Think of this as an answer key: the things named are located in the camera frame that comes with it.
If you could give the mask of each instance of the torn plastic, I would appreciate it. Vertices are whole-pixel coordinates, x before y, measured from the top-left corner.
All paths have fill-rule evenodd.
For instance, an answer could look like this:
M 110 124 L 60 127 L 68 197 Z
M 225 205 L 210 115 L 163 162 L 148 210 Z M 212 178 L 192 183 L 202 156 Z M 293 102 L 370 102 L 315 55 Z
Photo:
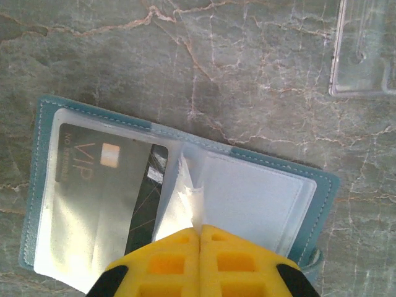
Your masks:
M 194 188 L 187 160 L 179 159 L 179 173 L 173 193 L 155 235 L 155 241 L 172 235 L 175 230 L 194 227 L 198 233 L 204 220 L 204 187 Z

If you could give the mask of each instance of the gray marble countertop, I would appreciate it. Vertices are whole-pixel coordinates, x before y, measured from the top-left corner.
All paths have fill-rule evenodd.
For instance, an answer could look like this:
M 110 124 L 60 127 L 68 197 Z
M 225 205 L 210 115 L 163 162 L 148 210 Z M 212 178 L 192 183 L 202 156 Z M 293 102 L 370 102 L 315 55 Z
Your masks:
M 322 296 L 396 296 L 396 98 L 332 98 L 337 0 L 0 1 L 0 295 L 82 296 L 19 267 L 50 93 L 342 179 Z

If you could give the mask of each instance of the black card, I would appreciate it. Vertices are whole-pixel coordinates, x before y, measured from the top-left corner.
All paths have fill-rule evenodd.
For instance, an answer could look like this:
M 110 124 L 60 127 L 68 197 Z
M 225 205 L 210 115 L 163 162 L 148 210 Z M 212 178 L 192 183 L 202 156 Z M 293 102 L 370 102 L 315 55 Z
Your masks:
M 56 165 L 58 194 L 72 202 L 80 217 L 99 209 L 102 199 L 135 201 L 128 253 L 152 240 L 167 161 L 168 150 L 161 145 L 62 124 Z M 86 220 L 84 225 L 95 232 L 95 219 Z

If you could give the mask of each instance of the white stitching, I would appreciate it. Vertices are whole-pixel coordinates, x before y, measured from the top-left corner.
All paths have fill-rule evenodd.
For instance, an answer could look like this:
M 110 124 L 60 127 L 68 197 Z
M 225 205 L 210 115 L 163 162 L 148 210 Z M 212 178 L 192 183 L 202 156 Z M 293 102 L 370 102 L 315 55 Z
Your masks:
M 25 239 L 25 248 L 24 248 L 24 260 L 25 263 L 28 265 L 33 265 L 32 263 L 29 263 L 29 261 L 27 260 L 27 248 L 28 248 L 28 244 L 27 244 L 27 237 L 30 236 L 30 221 L 32 220 L 32 208 L 33 208 L 33 201 L 35 199 L 35 191 L 36 191 L 36 181 L 37 181 L 37 155 L 38 155 L 38 147 L 39 147 L 39 143 L 40 143 L 40 136 L 41 136 L 41 119 L 43 117 L 43 102 L 41 102 L 40 104 L 40 113 L 38 116 L 38 135 L 37 135 L 37 146 L 36 146 L 36 154 L 35 154 L 35 175 L 33 177 L 33 186 L 32 186 L 32 203 L 30 204 L 29 207 L 29 216 L 27 219 L 27 229 L 26 229 L 26 239 Z
M 221 152 L 227 152 L 227 153 L 229 152 L 228 150 L 224 150 L 224 149 L 222 149 L 222 148 L 220 149 L 220 148 L 218 148 L 218 147 L 216 147 L 216 146 L 209 145 L 209 144 L 204 144 L 204 143 L 202 143 L 202 142 L 200 142 L 200 141 L 188 139 L 187 137 L 178 136 L 178 135 L 176 135 L 176 134 L 173 134 L 173 133 L 170 133 L 170 132 L 166 132 L 166 131 L 163 131 L 163 130 L 151 129 L 151 128 L 139 126 L 139 125 L 136 125 L 136 124 L 131 124 L 131 123 L 128 123 L 128 122 L 125 122 L 125 121 L 120 121 L 120 120 L 118 120 L 118 119 L 109 118 L 109 117 L 107 117 L 107 116 L 102 116 L 102 115 L 100 115 L 100 114 L 91 113 L 91 112 L 89 112 L 89 111 L 81 110 L 81 109 L 79 109 L 79 108 L 73 108 L 73 107 L 71 107 L 71 106 L 62 105 L 62 104 L 55 103 L 55 102 L 51 102 L 51 101 L 48 101 L 48 100 L 43 100 L 43 101 L 41 102 L 41 104 L 40 104 L 40 114 L 39 114 L 39 120 L 38 120 L 38 137 L 37 137 L 37 147 L 36 147 L 35 175 L 34 175 L 34 177 L 33 177 L 34 182 L 33 182 L 33 189 L 32 189 L 32 203 L 30 204 L 29 217 L 28 217 L 28 222 L 27 222 L 27 223 L 28 223 L 28 226 L 27 226 L 27 234 L 28 234 L 28 235 L 30 234 L 30 231 L 29 231 L 29 228 L 30 228 L 30 220 L 31 220 L 31 216 L 32 216 L 32 207 L 33 207 L 33 200 L 34 200 L 34 198 L 35 198 L 35 188 L 36 188 L 36 181 L 37 181 L 37 163 L 38 163 L 37 155 L 38 155 L 38 148 L 39 148 L 39 143 L 40 143 L 41 119 L 42 119 L 42 112 L 43 112 L 43 102 L 49 103 L 49 104 L 52 104 L 52 105 L 58 105 L 58 106 L 60 106 L 60 107 L 68 108 L 68 109 L 70 109 L 70 110 L 76 110 L 76 111 L 80 111 L 80 112 L 82 112 L 82 113 L 91 114 L 91 115 L 93 115 L 93 116 L 98 116 L 98 117 L 100 117 L 100 118 L 109 119 L 109 120 L 111 120 L 111 121 L 115 121 L 115 122 L 117 122 L 117 123 L 123 123 L 123 124 L 126 124 L 126 125 L 128 125 L 128 126 L 138 127 L 138 128 L 145 129 L 145 130 L 148 130 L 148 131 L 158 132 L 158 133 L 163 134 L 163 135 L 171 135 L 171 136 L 173 136 L 173 137 L 175 137 L 175 138 L 177 138 L 177 139 L 184 139 L 184 140 L 186 140 L 186 141 L 188 141 L 188 142 L 193 142 L 193 143 L 196 143 L 196 144 L 203 145 L 203 146 L 205 146 L 205 147 L 210 147 L 211 149 L 215 149 L 215 150 L 218 150 L 218 151 L 221 151 Z M 243 154 L 240 154 L 240 153 L 233 153 L 233 152 L 230 152 L 230 153 L 232 153 L 232 154 L 234 154 L 234 155 L 238 155 L 238 156 L 244 157 L 244 158 L 248 158 L 248 159 L 251 159 L 251 160 L 259 161 L 259 162 L 261 162 L 261 163 L 276 165 L 276 166 L 279 166 L 279 167 L 282 167 L 282 168 L 288 168 L 288 169 L 295 170 L 295 171 L 298 171 L 298 172 L 303 173 L 303 174 L 309 174 L 309 175 L 311 175 L 311 176 L 318 176 L 318 177 L 320 177 L 320 178 L 325 178 L 326 180 L 328 180 L 328 182 L 329 182 L 329 191 L 327 192 L 326 198 L 325 198 L 325 200 L 324 200 L 324 202 L 323 202 L 323 205 L 322 205 L 322 207 L 321 207 L 321 210 L 320 210 L 320 212 L 319 212 L 319 214 L 318 214 L 318 216 L 317 216 L 317 218 L 316 218 L 315 224 L 314 224 L 313 228 L 311 229 L 311 233 L 309 234 L 309 238 L 308 238 L 308 240 L 307 240 L 307 242 L 306 242 L 306 244 L 305 244 L 305 247 L 304 247 L 304 249 L 303 249 L 303 253 L 301 254 L 301 256 L 300 256 L 300 258 L 299 258 L 299 260 L 298 260 L 298 264 L 299 264 L 299 263 L 301 262 L 301 259 L 302 259 L 303 256 L 305 255 L 307 246 L 308 246 L 308 244 L 309 244 L 309 242 L 310 242 L 310 240 L 311 240 L 311 238 L 312 238 L 312 235 L 313 235 L 313 233 L 314 233 L 314 230 L 315 230 L 315 228 L 316 228 L 316 226 L 317 226 L 317 223 L 318 223 L 318 221 L 319 221 L 319 219 L 320 219 L 320 217 L 321 217 L 321 215 L 322 215 L 322 213 L 323 213 L 323 209 L 324 209 L 324 207 L 325 207 L 325 205 L 326 205 L 326 203 L 327 203 L 327 200 L 328 200 L 328 198 L 329 198 L 329 195 L 330 195 L 330 192 L 331 192 L 331 188 L 332 188 L 332 181 L 331 181 L 328 177 L 326 177 L 326 176 L 322 176 L 322 175 L 319 175 L 319 174 L 314 174 L 314 173 L 308 172 L 308 171 L 299 170 L 299 169 L 297 169 L 297 168 L 292 168 L 292 167 L 289 166 L 289 165 L 288 165 L 288 166 L 285 166 L 285 165 L 281 165 L 281 164 L 278 164 L 278 163 L 269 162 L 269 161 L 267 161 L 267 160 L 261 160 L 261 159 L 258 159 L 258 158 L 252 158 L 252 157 L 250 157 L 250 156 L 243 155 Z M 33 264 L 27 262 L 27 242 L 26 242 L 26 240 L 27 240 L 27 238 L 25 239 L 24 260 L 25 260 L 25 262 L 26 262 L 28 265 L 33 265 Z

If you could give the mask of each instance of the card slot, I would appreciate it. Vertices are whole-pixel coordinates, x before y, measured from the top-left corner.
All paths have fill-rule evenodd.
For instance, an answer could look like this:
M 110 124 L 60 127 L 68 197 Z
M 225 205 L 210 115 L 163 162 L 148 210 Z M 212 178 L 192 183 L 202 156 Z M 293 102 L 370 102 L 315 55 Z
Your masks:
M 314 195 L 315 181 L 194 145 L 183 147 L 179 162 L 187 165 L 177 179 L 188 189 L 190 201 L 197 199 L 194 195 L 203 197 L 203 223 L 288 255 Z M 176 187 L 157 225 L 156 240 L 192 226 L 181 198 L 185 194 L 180 195 L 177 182 Z

